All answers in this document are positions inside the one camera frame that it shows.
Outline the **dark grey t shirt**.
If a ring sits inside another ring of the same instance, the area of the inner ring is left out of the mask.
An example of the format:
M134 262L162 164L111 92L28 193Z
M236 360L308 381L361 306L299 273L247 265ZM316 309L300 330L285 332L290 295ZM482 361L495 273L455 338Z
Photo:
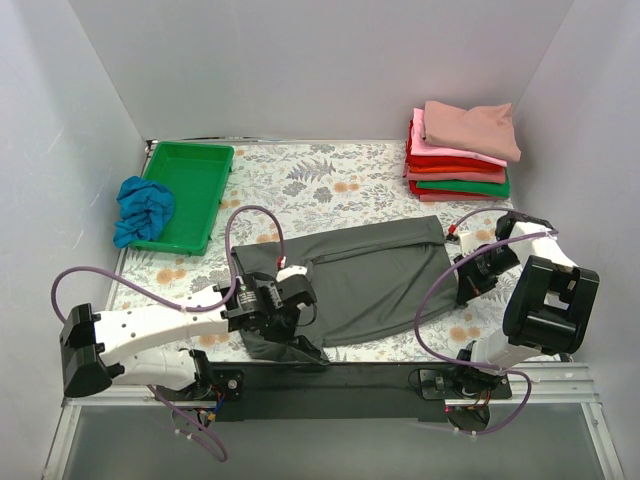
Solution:
M435 216L233 250L242 272L268 275L275 274L279 253L308 269L318 311L303 310L296 332L319 351L381 340L456 307L457 281L446 272L450 260Z

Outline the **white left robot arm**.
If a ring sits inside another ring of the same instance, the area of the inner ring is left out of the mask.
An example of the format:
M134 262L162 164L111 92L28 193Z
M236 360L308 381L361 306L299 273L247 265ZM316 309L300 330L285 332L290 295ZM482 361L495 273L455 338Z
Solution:
M74 307L59 335L63 392L83 398L113 384L152 384L182 391L193 400L221 388L202 351L169 352L164 345L183 338L234 331L256 333L278 352L270 361L319 362L321 351L297 334L301 312L317 298L303 267L276 276L245 273L234 288L205 288L172 309L154 304L126 311L96 312Z

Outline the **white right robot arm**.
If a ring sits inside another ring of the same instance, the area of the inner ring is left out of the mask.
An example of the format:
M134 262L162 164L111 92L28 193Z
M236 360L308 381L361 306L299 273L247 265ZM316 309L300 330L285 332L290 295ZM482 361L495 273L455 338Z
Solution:
M504 311L502 326L461 349L469 361L452 373L462 397L488 394L506 381L506 371L539 355L573 354L581 346L592 313L599 275L570 260L558 246L550 222L509 211L496 223L497 242L510 239L458 269L456 303L489 293L503 273L520 265L521 276Z

